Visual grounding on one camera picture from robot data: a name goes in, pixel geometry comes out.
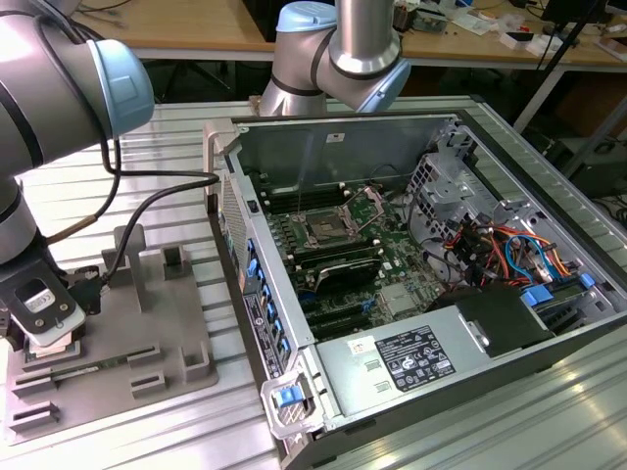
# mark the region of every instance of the wire bundle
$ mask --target wire bundle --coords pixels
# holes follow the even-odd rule
[[[486,233],[480,231],[481,229],[489,231]],[[465,276],[466,282],[481,287],[489,282],[501,282],[510,286],[542,282],[529,270],[535,265],[530,258],[531,252],[539,255],[542,265],[553,279],[570,275],[555,244],[529,231],[515,230],[504,225],[466,223],[455,237],[440,241],[447,253],[455,252],[464,259],[467,268],[461,269],[458,266],[458,270]]]

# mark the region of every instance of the slotted aluminum surface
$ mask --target slotted aluminum surface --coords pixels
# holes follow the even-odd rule
[[[340,105],[333,108],[346,111]],[[500,143],[513,146],[522,165],[527,162],[539,171],[542,168],[537,166],[524,141],[512,140],[505,133],[506,124],[468,98],[403,99],[395,108],[466,109],[493,137],[498,138],[502,133]],[[234,103],[161,106],[150,124],[124,136],[125,167],[201,169],[203,124],[210,118],[242,116],[247,109],[245,104]],[[497,166],[490,169],[499,170]],[[548,185],[555,183],[555,176],[543,169],[539,177],[546,178]],[[124,179],[120,195],[107,215],[54,247],[57,260],[64,267],[98,261],[100,251],[114,245],[113,228],[126,223],[132,210],[150,193],[186,181],[186,178],[175,179]],[[100,166],[96,149],[32,171],[22,180],[25,196],[45,234],[94,212],[111,184],[110,176]],[[564,202],[585,206],[574,202],[578,197],[565,195]],[[580,207],[578,211],[577,219],[582,224],[589,223],[587,230],[598,225],[594,220],[603,219],[602,214],[594,213],[594,208],[590,211]],[[141,222],[150,248],[183,243],[193,259],[207,330],[217,359],[218,384],[21,446],[0,444],[0,468],[279,468],[223,282],[201,190],[159,201],[142,216]],[[598,236],[606,236],[610,228],[606,233],[600,231]],[[616,251],[611,253],[621,256]],[[627,254],[623,255],[624,264]],[[622,329],[549,371],[418,423],[342,456],[325,468],[625,466],[625,364],[627,330]]]

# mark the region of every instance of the wooden table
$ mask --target wooden table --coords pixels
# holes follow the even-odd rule
[[[93,7],[111,5],[115,0],[85,0]],[[475,0],[478,8],[499,0]],[[117,27],[103,20],[76,14],[74,18],[105,37],[118,39],[143,59],[188,59],[229,61],[271,61],[274,44],[264,41],[242,0],[132,0],[116,9],[111,17]],[[526,25],[540,32],[543,23],[507,1],[483,11],[500,16],[524,15]],[[595,37],[580,36],[581,43],[564,56],[538,90],[514,127],[523,129],[567,71],[626,72],[621,63],[594,44]],[[446,33],[410,31],[403,37],[403,55],[416,66],[484,69],[534,70],[538,58],[526,51],[511,51],[499,42],[495,32],[476,35],[449,23]]]

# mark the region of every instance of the warning label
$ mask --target warning label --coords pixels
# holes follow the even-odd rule
[[[376,348],[401,392],[455,372],[428,325],[377,341]]]

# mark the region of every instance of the gray 3d printed holder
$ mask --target gray 3d printed holder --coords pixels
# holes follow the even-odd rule
[[[114,232],[116,247],[122,231]],[[117,249],[103,252],[107,266]],[[184,250],[167,246],[141,257],[145,249],[144,230],[137,225],[125,263],[102,298],[102,313],[87,317],[84,335],[46,350],[26,346],[10,353],[4,426],[11,444],[217,382]]]

